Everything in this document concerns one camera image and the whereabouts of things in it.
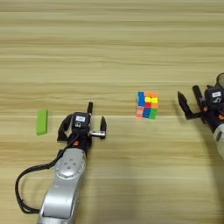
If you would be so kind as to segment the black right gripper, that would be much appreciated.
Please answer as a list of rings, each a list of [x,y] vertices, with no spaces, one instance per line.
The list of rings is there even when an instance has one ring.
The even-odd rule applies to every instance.
[[[206,87],[214,88],[212,85],[206,85]],[[199,112],[193,113],[187,104],[187,99],[181,92],[178,92],[178,104],[182,108],[187,120],[199,118],[204,124],[208,125],[212,132],[215,132],[224,123],[224,120],[220,119],[220,114],[211,110],[208,106],[202,106]]]

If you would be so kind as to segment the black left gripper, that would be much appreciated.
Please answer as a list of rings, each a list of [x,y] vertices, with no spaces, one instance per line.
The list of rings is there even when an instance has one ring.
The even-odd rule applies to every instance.
[[[68,115],[59,126],[58,130],[58,142],[67,141],[67,148],[78,148],[84,152],[92,146],[92,138],[99,137],[100,139],[105,139],[107,132],[107,123],[104,116],[101,117],[101,127],[100,131],[95,130],[84,130],[84,129],[75,129],[69,137],[67,137],[67,131],[70,126],[73,115]]]

